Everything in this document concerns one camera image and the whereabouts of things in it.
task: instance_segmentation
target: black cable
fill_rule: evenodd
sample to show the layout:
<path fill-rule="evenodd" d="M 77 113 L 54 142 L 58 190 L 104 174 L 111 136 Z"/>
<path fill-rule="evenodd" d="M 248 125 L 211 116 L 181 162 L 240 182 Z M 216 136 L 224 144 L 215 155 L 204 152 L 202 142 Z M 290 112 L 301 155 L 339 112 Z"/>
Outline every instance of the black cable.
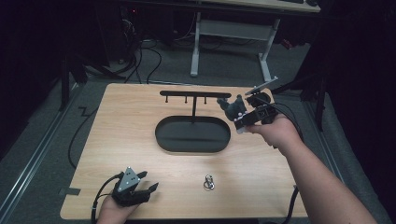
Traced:
<path fill-rule="evenodd" d="M 195 19 L 196 19 L 196 18 L 197 18 L 197 13 L 194 12 L 194 15 L 193 15 L 193 17 L 192 17 L 192 21 L 191 21 L 191 25 L 190 25 L 189 31 L 187 31 L 187 33 L 186 33 L 185 35 L 183 35 L 182 37 L 177 38 L 177 39 L 174 39 L 174 42 L 176 42 L 176 41 L 178 41 L 178 40 L 185 39 L 185 38 L 190 38 L 191 36 L 194 36 L 194 35 L 190 35 L 190 32 L 191 32 L 192 28 L 194 27 L 194 24 L 196 23 L 196 22 L 195 22 Z"/>
<path fill-rule="evenodd" d="M 200 43 L 200 45 L 199 45 L 199 47 L 201 48 L 201 49 L 205 49 L 205 50 L 216 50 L 216 49 L 219 49 L 221 46 L 222 46 L 222 44 L 223 44 L 223 38 L 221 38 L 221 37 L 218 37 L 218 36 L 216 36 L 216 37 L 207 37 L 207 38 L 202 38 L 203 40 L 211 40 L 211 39 L 214 39 L 214 40 L 219 40 L 219 43 L 218 43 L 218 45 L 217 46 L 215 46 L 215 47 L 213 47 L 213 48 L 206 48 L 206 47 L 204 47 L 204 45 L 203 44 L 211 44 L 211 43 L 209 43 L 209 42 L 206 42 L 206 43 Z"/>
<path fill-rule="evenodd" d="M 143 41 L 142 41 L 142 45 L 143 45 L 143 42 L 151 42 L 151 41 L 154 41 L 154 45 L 153 45 L 153 46 L 149 46 L 149 47 L 145 46 L 145 49 L 154 49 L 155 47 L 157 47 L 157 45 L 158 45 L 158 40 L 156 40 L 156 39 L 152 39 L 152 40 L 143 40 Z"/>
<path fill-rule="evenodd" d="M 161 54 L 157 50 L 154 50 L 154 49 L 146 49 L 146 50 L 150 50 L 150 51 L 158 54 L 158 56 L 160 57 L 160 61 L 158 62 L 157 66 L 155 66 L 155 68 L 148 74 L 148 78 L 146 79 L 146 83 L 149 84 L 149 78 L 155 72 L 155 70 L 157 70 L 157 68 L 160 66 L 161 62 L 163 61 L 163 57 L 161 56 Z"/>
<path fill-rule="evenodd" d="M 174 40 L 174 44 L 181 46 L 181 47 L 189 47 L 194 44 L 194 40 L 189 40 L 190 38 L 194 37 L 194 35 L 186 36 L 184 38 L 180 38 L 178 40 Z"/>
<path fill-rule="evenodd" d="M 131 70 L 131 69 L 134 67 L 134 63 L 135 63 L 135 59 L 134 59 L 134 57 L 133 57 L 133 58 L 131 59 L 131 61 L 129 61 L 128 64 L 125 65 L 125 67 L 121 68 L 120 70 L 114 71 L 114 72 L 112 72 L 112 73 L 113 73 L 114 75 L 119 75 L 119 74 L 121 74 L 121 73 L 123 73 L 123 72 L 126 72 L 126 71 L 128 71 L 128 70 Z M 86 67 L 86 66 L 84 66 L 84 70 L 85 70 L 85 72 L 87 72 L 87 73 L 89 73 L 89 74 L 91 74 L 91 75 L 94 75 L 94 76 L 103 76 L 103 75 L 104 75 L 103 73 L 99 73 L 99 72 L 92 71 L 91 69 L 89 69 L 89 68 Z"/>
<path fill-rule="evenodd" d="M 290 199 L 290 205 L 289 205 L 289 212 L 288 212 L 288 215 L 286 216 L 286 219 L 282 222 L 282 224 L 288 224 L 289 221 L 290 221 L 290 219 L 291 219 L 291 216 L 292 216 L 292 214 L 293 214 L 293 209 L 294 209 L 294 203 L 295 203 L 295 201 L 296 201 L 298 191 L 299 191 L 299 190 L 298 190 L 297 186 L 295 186 L 295 187 L 294 187 L 293 194 L 291 195 L 291 199 Z"/>
<path fill-rule="evenodd" d="M 258 40 L 249 39 L 249 40 L 246 40 L 244 43 L 238 43 L 238 42 L 231 41 L 231 40 L 228 40 L 228 39 L 224 38 L 223 42 L 226 43 L 226 44 L 237 45 L 237 46 L 251 45 L 251 44 L 254 44 L 254 43 L 258 42 Z"/>
<path fill-rule="evenodd" d="M 121 178 L 123 177 L 123 175 L 124 175 L 124 172 L 121 172 L 121 173 L 119 173 L 118 175 L 112 176 L 112 177 L 109 178 L 109 179 L 105 182 L 105 184 L 103 184 L 102 187 L 99 189 L 98 193 L 96 194 L 95 200 L 93 201 L 93 204 L 92 204 L 92 210 L 91 210 L 91 224 L 95 224 L 95 223 L 96 223 L 96 208 L 97 208 L 97 205 L 98 205 L 98 200 L 99 200 L 99 198 L 102 197 L 102 196 L 104 196 L 104 195 L 106 195 L 106 194 L 102 194 L 102 195 L 101 195 L 102 190 L 103 190 L 103 189 L 105 188 L 105 186 L 106 186 L 108 183 L 110 183 L 112 180 L 114 180 L 114 179 L 116 179 L 116 178 L 121 179 Z"/>
<path fill-rule="evenodd" d="M 137 79 L 139 80 L 140 84 L 142 84 L 142 80 L 141 80 L 139 74 L 137 73 L 137 68 L 142 63 L 142 48 L 141 48 L 141 45 L 139 47 L 139 52 L 140 52 L 139 63 L 135 66 L 134 71 L 132 71 L 131 74 L 127 78 L 125 78 L 124 83 L 127 83 L 129 81 L 129 79 L 131 78 L 131 76 L 134 74 L 134 72 L 136 72 Z"/>
<path fill-rule="evenodd" d="M 276 111 L 278 111 L 281 114 L 285 115 L 286 118 L 288 118 L 291 121 L 291 123 L 294 125 L 294 128 L 296 129 L 297 133 L 300 135 L 301 140 L 304 141 L 303 133 L 301 132 L 301 129 L 300 129 L 300 126 L 298 125 L 296 117 L 295 117 L 293 111 L 287 105 L 283 105 L 283 104 L 280 104 L 280 103 L 270 104 L 270 103 L 264 101 L 263 99 L 260 99 L 259 97 L 257 97 L 256 99 L 259 100 L 260 102 L 266 104 L 266 105 L 269 105 L 269 106 L 273 107 Z M 285 106 L 289 110 L 289 112 L 292 114 L 292 117 L 288 113 L 285 113 L 282 109 L 280 109 L 278 106 L 275 106 L 275 105 Z M 289 223 L 289 221 L 291 219 L 291 216 L 292 216 L 292 213 L 293 213 L 294 203 L 295 203 L 295 200 L 297 198 L 298 192 L 299 192 L 299 190 L 298 190 L 297 186 L 295 186 L 294 187 L 294 192 L 292 193 L 291 199 L 290 199 L 288 215 L 286 216 L 286 219 L 285 219 L 285 221 L 282 222 L 282 224 L 288 224 Z"/>
<path fill-rule="evenodd" d="M 87 120 L 94 114 L 96 113 L 96 111 L 98 110 L 99 107 L 97 107 L 96 109 L 94 109 L 91 114 L 87 115 L 85 114 L 85 110 L 87 109 L 87 107 L 79 107 L 79 109 L 83 109 L 81 116 L 85 117 L 84 121 L 82 121 L 82 123 L 79 125 L 78 129 L 75 131 L 72 140 L 70 141 L 69 144 L 69 149 L 67 150 L 67 158 L 69 159 L 70 165 L 72 165 L 72 167 L 76 170 L 77 166 L 72 162 L 72 158 L 71 158 L 71 150 L 72 150 L 72 146 L 73 143 L 76 139 L 77 134 L 79 133 L 79 131 L 81 130 L 82 126 L 85 124 L 85 122 L 87 122 Z"/>

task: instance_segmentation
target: black clamp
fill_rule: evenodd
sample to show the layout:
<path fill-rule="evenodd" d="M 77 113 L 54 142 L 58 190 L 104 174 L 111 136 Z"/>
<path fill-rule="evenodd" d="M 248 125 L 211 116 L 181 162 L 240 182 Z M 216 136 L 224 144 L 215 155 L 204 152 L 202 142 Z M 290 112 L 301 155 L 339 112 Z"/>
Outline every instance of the black clamp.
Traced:
<path fill-rule="evenodd" d="M 274 121 L 278 113 L 276 108 L 270 104 L 271 98 L 268 94 L 257 90 L 246 100 L 254 108 L 249 113 L 241 95 L 237 95 L 236 100 L 231 104 L 224 99 L 218 99 L 218 104 L 224 110 L 226 117 L 233 121 L 238 133 L 243 133 L 245 126 L 253 125 L 258 121 L 262 124 L 270 124 Z"/>
<path fill-rule="evenodd" d="M 150 194 L 154 192 L 159 183 L 156 183 L 144 190 L 135 190 L 140 182 L 148 172 L 144 171 L 135 174 L 131 167 L 128 167 L 123 174 L 123 178 L 116 183 L 111 196 L 118 205 L 126 207 L 135 204 L 146 203 L 149 201 Z"/>

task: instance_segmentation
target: oval tray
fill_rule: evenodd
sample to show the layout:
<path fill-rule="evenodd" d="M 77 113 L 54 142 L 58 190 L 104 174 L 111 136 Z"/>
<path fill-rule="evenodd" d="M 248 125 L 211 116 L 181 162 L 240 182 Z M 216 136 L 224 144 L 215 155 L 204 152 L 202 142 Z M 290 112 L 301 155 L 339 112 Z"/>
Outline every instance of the oval tray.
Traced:
<path fill-rule="evenodd" d="M 167 151 L 214 153 L 227 147 L 231 132 L 222 119 L 197 116 L 191 122 L 191 116 L 171 116 L 158 123 L 155 137 Z"/>

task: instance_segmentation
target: hand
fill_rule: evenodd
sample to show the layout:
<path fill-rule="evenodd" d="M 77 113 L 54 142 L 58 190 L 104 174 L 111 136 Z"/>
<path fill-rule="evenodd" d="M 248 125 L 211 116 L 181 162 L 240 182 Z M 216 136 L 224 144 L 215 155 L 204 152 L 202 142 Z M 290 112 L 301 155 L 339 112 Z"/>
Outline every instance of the hand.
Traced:
<path fill-rule="evenodd" d="M 125 223 L 128 216 L 139 206 L 140 204 L 132 205 L 129 207 L 119 206 L 116 201 L 108 195 L 105 197 L 100 209 L 99 218 L 97 224 L 121 224 Z"/>
<path fill-rule="evenodd" d="M 246 131 L 260 134 L 268 145 L 278 147 L 281 152 L 302 142 L 293 123 L 283 114 L 276 115 L 271 124 L 247 126 Z"/>

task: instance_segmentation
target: metal ring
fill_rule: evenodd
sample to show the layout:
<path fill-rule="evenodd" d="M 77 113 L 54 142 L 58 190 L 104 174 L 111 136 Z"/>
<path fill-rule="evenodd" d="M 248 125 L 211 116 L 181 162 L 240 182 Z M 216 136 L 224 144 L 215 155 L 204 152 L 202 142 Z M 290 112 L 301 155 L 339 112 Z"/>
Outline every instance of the metal ring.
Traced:
<path fill-rule="evenodd" d="M 212 175 L 207 175 L 205 177 L 204 188 L 206 188 L 206 189 L 214 189 L 215 188 L 215 183 L 213 182 Z"/>

